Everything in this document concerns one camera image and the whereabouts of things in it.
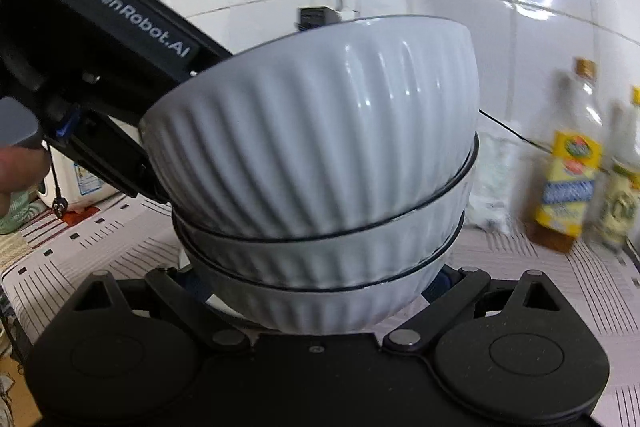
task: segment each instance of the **bowl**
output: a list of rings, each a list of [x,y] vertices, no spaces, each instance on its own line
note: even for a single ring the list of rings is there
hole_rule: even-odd
[[[174,206],[180,228],[201,256],[252,282],[325,289],[383,280],[434,255],[458,225],[478,156],[420,206],[363,229],[307,240],[244,240],[201,229]]]
[[[291,239],[414,208],[473,145],[469,31],[426,16],[324,26],[199,73],[140,124],[170,199],[204,229]]]
[[[438,252],[413,269],[374,284],[327,290],[247,281],[207,260],[179,227],[176,233],[197,276],[248,320],[284,333],[334,335],[370,327],[414,301],[444,266],[463,221],[464,215]]]

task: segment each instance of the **stack of bowls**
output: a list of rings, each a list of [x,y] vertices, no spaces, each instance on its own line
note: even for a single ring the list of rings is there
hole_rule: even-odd
[[[468,30],[390,16],[236,55],[140,128],[199,277],[252,321],[329,334],[396,313],[437,275],[477,113]]]

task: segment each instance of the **bottle cap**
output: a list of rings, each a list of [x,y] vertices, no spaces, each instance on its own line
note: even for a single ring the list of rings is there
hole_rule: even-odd
[[[596,79],[596,63],[586,58],[576,58],[574,66],[575,74],[589,80]]]

